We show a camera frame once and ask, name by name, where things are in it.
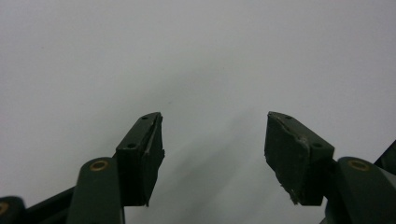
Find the white wall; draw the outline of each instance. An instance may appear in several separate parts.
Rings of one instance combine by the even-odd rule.
[[[319,223],[263,156],[290,114],[375,161],[396,137],[395,1],[1,1],[0,195],[30,206],[161,111],[166,158],[128,223]]]

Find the screw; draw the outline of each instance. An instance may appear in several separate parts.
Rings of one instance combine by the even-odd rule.
[[[347,164],[356,170],[360,170],[360,171],[369,171],[370,170],[370,166],[366,162],[363,162],[363,161],[350,160],[347,162]]]
[[[91,171],[103,171],[107,168],[108,161],[96,161],[90,166]]]

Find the gray background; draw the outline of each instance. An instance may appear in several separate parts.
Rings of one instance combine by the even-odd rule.
[[[128,223],[319,223],[266,165],[268,111],[375,161],[396,137],[395,1],[0,2],[0,195],[74,186],[161,111],[166,158]]]

